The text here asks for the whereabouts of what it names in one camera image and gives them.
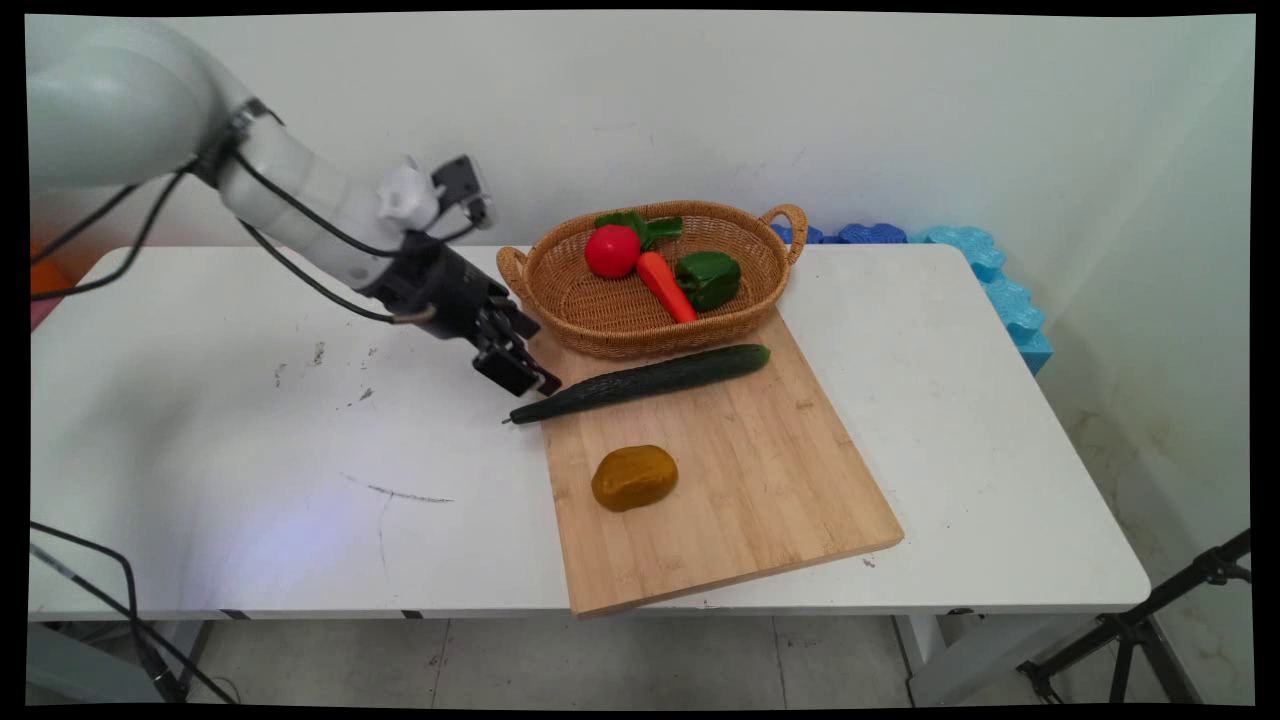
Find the tripod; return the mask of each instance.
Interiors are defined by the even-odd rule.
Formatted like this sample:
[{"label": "tripod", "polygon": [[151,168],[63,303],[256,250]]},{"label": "tripod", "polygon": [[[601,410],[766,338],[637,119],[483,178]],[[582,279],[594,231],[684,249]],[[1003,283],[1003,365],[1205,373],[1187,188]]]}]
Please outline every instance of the tripod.
[{"label": "tripod", "polygon": [[1156,634],[1151,616],[1157,610],[1196,589],[1201,583],[1225,585],[1230,579],[1242,579],[1252,585],[1253,573],[1238,564],[1240,557],[1251,551],[1251,532],[1252,529],[1245,529],[1221,546],[1202,552],[1196,560],[1192,560],[1190,565],[1156,585],[1151,591],[1151,596],[1139,605],[1120,614],[1100,615],[1098,626],[1084,637],[1056,652],[1043,664],[1023,662],[1018,666],[1018,671],[1027,675],[1032,689],[1042,701],[1061,703],[1062,698],[1053,692],[1051,678],[1108,642],[1119,639],[1120,648],[1116,653],[1115,673],[1111,675],[1110,702],[1124,702],[1134,646],[1142,646],[1142,651],[1151,662],[1151,669],[1156,673],[1156,678],[1170,702],[1196,702],[1196,696],[1179,673],[1178,664],[1169,653],[1169,648]]}]

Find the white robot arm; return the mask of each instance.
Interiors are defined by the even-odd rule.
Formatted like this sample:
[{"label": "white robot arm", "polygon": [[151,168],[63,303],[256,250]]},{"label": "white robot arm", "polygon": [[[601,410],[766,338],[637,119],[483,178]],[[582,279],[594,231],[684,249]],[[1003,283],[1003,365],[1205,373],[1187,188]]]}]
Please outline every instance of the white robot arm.
[{"label": "white robot arm", "polygon": [[376,191],[294,140],[209,53],[152,20],[120,20],[27,77],[32,191],[134,184],[189,168],[251,228],[440,338],[515,395],[559,380],[525,351],[539,327],[507,290],[425,234],[453,206],[494,215],[461,156],[430,178],[410,161]]}]

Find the cutting board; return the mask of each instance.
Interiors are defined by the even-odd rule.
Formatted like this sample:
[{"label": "cutting board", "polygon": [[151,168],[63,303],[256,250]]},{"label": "cutting board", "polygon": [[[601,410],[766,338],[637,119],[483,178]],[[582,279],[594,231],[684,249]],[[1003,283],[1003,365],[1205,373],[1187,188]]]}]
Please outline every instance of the cutting board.
[{"label": "cutting board", "polygon": [[[602,615],[883,550],[902,528],[782,316],[735,343],[762,343],[750,375],[541,423],[570,607]],[[604,360],[552,333],[530,343],[564,384],[662,357]],[[611,512],[591,475],[620,447],[657,445],[680,479],[662,501]]]}]

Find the foam block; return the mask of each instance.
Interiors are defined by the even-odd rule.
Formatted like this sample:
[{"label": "foam block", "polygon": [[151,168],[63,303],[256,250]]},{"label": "foam block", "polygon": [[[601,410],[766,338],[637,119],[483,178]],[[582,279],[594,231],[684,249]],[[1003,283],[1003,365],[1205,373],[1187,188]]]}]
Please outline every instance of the foam block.
[{"label": "foam block", "polygon": [[[791,245],[791,228],[785,228],[782,225],[769,225],[769,227],[773,228],[773,232],[778,233],[778,236],[782,237],[782,242]],[[822,231],[813,225],[809,225],[809,236],[805,237],[805,242],[812,245],[822,245],[823,241],[824,236],[822,234]]]},{"label": "foam block", "polygon": [[982,283],[982,287],[1015,345],[1028,342],[1039,332],[1044,324],[1044,313],[1032,305],[1032,291],[1009,279],[1005,273],[1000,273],[989,283]]},{"label": "foam block", "polygon": [[845,225],[837,237],[840,238],[837,242],[849,245],[896,245],[906,242],[906,233],[888,223],[877,223],[872,227],[859,224]]},{"label": "foam block", "polygon": [[1018,352],[1023,354],[1023,361],[1034,375],[1041,372],[1044,363],[1048,363],[1050,355],[1053,355],[1053,346],[1043,333],[1037,332],[1029,341],[1018,346]]},{"label": "foam block", "polygon": [[991,234],[978,228],[929,228],[913,242],[937,242],[959,249],[969,260],[973,273],[984,283],[995,281],[1005,266],[1005,254],[996,250],[996,241]]},{"label": "foam block", "polygon": [[991,234],[978,228],[936,227],[909,238],[909,242],[937,242],[964,252],[1027,368],[1033,375],[1041,372],[1053,355],[1053,346],[1041,332],[1044,313],[1032,305],[1029,290],[1005,277],[1005,254],[996,249]]}]

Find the tile floor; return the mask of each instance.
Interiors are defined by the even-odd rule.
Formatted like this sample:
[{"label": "tile floor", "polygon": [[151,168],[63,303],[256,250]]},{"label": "tile floor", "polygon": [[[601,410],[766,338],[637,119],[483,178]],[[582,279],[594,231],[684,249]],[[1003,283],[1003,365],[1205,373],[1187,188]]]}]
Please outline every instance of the tile floor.
[{"label": "tile floor", "polygon": [[[957,637],[977,616],[948,618]],[[1114,647],[1055,679],[1105,702]],[[215,623],[201,669],[247,703],[545,710],[908,707],[888,618]],[[195,683],[193,702],[216,702]],[[1130,702],[1164,702],[1135,655]],[[28,685],[27,703],[65,702]],[[1009,673],[961,705],[1037,703]]]}]

